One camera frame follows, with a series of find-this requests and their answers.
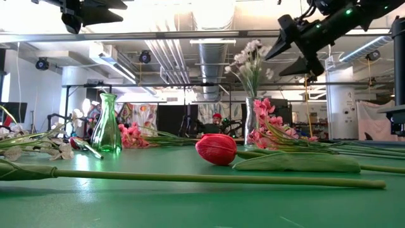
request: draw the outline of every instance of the green tabletop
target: green tabletop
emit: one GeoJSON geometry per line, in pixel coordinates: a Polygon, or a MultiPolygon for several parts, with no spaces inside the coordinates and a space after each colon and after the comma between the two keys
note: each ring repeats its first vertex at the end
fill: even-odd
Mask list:
{"type": "MultiPolygon", "coordinates": [[[[405,167],[403,160],[358,157],[361,164],[405,167]]],[[[386,190],[255,184],[205,184],[57,178],[0,182],[0,227],[404,227],[405,177],[241,172],[217,167],[193,147],[125,150],[98,160],[45,155],[18,162],[60,169],[161,174],[273,175],[385,180],[386,190]]]]}

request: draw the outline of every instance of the ventilation pipe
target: ventilation pipe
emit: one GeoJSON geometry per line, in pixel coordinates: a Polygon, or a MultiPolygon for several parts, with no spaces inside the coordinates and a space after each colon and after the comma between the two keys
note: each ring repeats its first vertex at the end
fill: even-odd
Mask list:
{"type": "Polygon", "coordinates": [[[353,52],[343,53],[342,56],[339,58],[339,61],[342,63],[352,62],[353,60],[366,56],[367,54],[377,50],[378,48],[390,42],[392,42],[392,38],[389,36],[378,37],[353,52]]]}
{"type": "MultiPolygon", "coordinates": [[[[234,0],[209,0],[193,3],[194,23],[197,30],[229,30],[234,18],[234,0]]],[[[199,57],[203,82],[219,83],[223,73],[223,63],[227,44],[199,44],[199,57]]],[[[219,99],[219,87],[203,87],[204,99],[219,99]]]]}

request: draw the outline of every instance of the black stand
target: black stand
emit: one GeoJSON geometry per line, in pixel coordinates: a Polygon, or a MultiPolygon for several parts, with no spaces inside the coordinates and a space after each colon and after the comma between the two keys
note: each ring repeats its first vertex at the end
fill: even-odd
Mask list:
{"type": "Polygon", "coordinates": [[[394,40],[395,107],[384,108],[391,121],[391,134],[405,137],[405,18],[397,18],[392,24],[394,40]]]}

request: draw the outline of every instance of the cable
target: cable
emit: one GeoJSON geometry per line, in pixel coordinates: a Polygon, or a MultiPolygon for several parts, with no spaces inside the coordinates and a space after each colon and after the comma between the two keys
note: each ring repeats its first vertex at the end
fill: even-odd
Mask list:
{"type": "Polygon", "coordinates": [[[19,121],[20,123],[22,122],[21,119],[21,82],[20,82],[20,67],[18,67],[18,59],[19,59],[19,54],[20,54],[20,42],[17,43],[17,60],[16,60],[16,66],[17,66],[17,77],[18,77],[18,93],[20,95],[20,102],[18,104],[18,117],[20,118],[19,121]]]}
{"type": "Polygon", "coordinates": [[[309,103],[308,103],[308,85],[305,75],[305,102],[306,102],[306,114],[308,116],[308,123],[309,123],[309,134],[312,137],[312,126],[311,126],[311,119],[309,117],[309,103]]]}

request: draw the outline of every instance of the ceiling light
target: ceiling light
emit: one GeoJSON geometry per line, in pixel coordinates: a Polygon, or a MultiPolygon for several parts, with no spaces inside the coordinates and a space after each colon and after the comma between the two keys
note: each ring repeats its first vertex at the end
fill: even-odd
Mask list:
{"type": "Polygon", "coordinates": [[[236,44],[236,40],[199,39],[190,40],[190,44],[236,44]]]}
{"type": "Polygon", "coordinates": [[[356,28],[347,32],[346,35],[390,35],[389,28],[371,28],[365,32],[363,29],[356,28]]]}

